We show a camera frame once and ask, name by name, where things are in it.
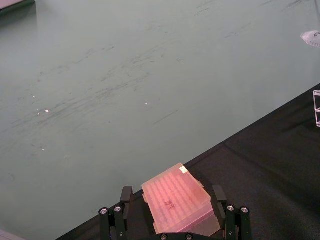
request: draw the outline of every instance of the white label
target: white label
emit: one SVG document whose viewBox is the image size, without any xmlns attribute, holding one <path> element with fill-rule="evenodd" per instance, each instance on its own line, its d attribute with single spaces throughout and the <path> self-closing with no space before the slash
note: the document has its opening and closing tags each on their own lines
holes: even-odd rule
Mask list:
<svg viewBox="0 0 320 240">
<path fill-rule="evenodd" d="M 182 172 L 183 174 L 185 174 L 185 173 L 188 172 L 188 170 L 186 169 L 185 166 L 182 166 L 182 167 L 180 167 L 179 169 L 181 170 L 181 172 Z"/>
</svg>

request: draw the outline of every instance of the black fabric surface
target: black fabric surface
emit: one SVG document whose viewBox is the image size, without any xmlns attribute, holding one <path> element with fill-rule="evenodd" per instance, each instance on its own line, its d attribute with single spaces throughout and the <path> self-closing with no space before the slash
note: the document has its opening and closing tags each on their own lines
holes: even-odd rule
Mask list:
<svg viewBox="0 0 320 240">
<path fill-rule="evenodd" d="M 320 128 L 312 91 L 185 164 L 200 181 L 221 185 L 228 203 L 250 208 L 254 240 L 320 240 Z M 129 240 L 154 234 L 145 208 L 137 192 Z M 99 239 L 96 216 L 58 240 Z"/>
</svg>

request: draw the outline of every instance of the scratched table surface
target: scratched table surface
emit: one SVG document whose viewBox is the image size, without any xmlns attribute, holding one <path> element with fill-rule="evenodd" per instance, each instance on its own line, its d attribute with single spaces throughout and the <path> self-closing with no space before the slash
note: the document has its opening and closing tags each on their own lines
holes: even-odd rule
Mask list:
<svg viewBox="0 0 320 240">
<path fill-rule="evenodd" d="M 56 239 L 315 86 L 300 35 L 318 29 L 307 0 L 37 0 L 1 16 L 0 229 Z"/>
</svg>

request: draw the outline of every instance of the black cloth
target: black cloth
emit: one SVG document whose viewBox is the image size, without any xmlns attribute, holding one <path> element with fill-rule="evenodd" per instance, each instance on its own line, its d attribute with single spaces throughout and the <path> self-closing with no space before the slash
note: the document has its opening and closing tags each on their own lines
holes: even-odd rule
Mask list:
<svg viewBox="0 0 320 240">
<path fill-rule="evenodd" d="M 228 203 L 248 206 L 254 240 L 320 240 L 320 128 L 313 90 L 185 164 L 221 185 Z M 142 192 L 135 194 L 128 238 L 154 234 Z M 99 240 L 92 218 L 58 240 Z"/>
</svg>

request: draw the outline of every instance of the pink pipette tip box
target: pink pipette tip box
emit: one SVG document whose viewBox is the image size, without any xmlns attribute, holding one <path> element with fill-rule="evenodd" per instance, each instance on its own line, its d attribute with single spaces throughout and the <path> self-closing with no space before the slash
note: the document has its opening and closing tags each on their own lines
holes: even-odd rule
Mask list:
<svg viewBox="0 0 320 240">
<path fill-rule="evenodd" d="M 142 184 L 143 198 L 159 233 L 211 236 L 220 230 L 211 197 L 181 163 Z"/>
</svg>

